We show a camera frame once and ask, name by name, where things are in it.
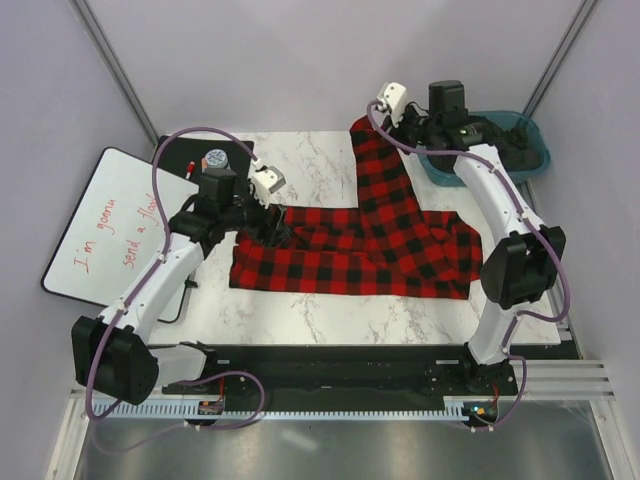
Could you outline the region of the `red black plaid shirt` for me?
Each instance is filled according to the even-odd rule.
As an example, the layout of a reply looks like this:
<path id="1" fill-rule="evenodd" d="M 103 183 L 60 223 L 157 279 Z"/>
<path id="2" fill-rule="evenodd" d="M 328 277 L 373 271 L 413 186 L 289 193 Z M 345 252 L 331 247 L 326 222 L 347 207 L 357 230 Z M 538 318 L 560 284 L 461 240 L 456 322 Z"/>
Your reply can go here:
<path id="1" fill-rule="evenodd" d="M 289 206 L 292 236 L 277 247 L 238 234 L 230 287 L 467 299 L 483 265 L 480 234 L 455 211 L 421 209 L 399 152 L 368 118 L 349 134 L 357 207 Z"/>

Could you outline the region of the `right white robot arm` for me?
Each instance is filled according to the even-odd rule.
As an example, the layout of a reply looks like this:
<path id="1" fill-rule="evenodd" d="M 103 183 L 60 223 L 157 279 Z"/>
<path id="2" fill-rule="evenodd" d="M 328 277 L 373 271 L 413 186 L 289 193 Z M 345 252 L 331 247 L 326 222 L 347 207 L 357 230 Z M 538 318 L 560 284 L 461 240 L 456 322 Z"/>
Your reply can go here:
<path id="1" fill-rule="evenodd" d="M 429 86 L 429 108 L 421 115 L 404 86 L 390 83 L 379 93 L 390 116 L 390 133 L 404 150 L 438 156 L 471 192 L 494 240 L 481 269 L 486 303 L 479 325 L 465 346 L 458 381 L 467 392 L 483 392 L 509 375 L 509 347 L 522 317 L 535 317 L 537 303 L 566 276 L 558 267 L 566 236 L 549 227 L 528 206 L 509 176 L 502 157 L 508 131 L 465 105 L 461 82 Z"/>

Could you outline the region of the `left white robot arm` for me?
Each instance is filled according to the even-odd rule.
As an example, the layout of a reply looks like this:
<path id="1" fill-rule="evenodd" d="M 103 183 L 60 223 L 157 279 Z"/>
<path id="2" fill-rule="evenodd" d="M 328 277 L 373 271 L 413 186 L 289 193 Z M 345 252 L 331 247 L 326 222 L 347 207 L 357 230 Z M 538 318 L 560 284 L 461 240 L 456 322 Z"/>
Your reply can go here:
<path id="1" fill-rule="evenodd" d="M 168 219 L 163 244 L 134 283 L 97 317 L 75 322 L 76 380 L 88 395 L 139 405 L 160 386 L 186 382 L 198 393 L 216 388 L 220 371 L 207 361 L 204 345 L 151 348 L 148 341 L 169 301 L 227 233 L 245 233 L 264 246 L 289 238 L 286 210 L 272 200 L 286 183 L 284 175 L 260 166 L 250 172 L 243 194 L 237 182 L 232 170 L 206 169 L 197 192 Z"/>

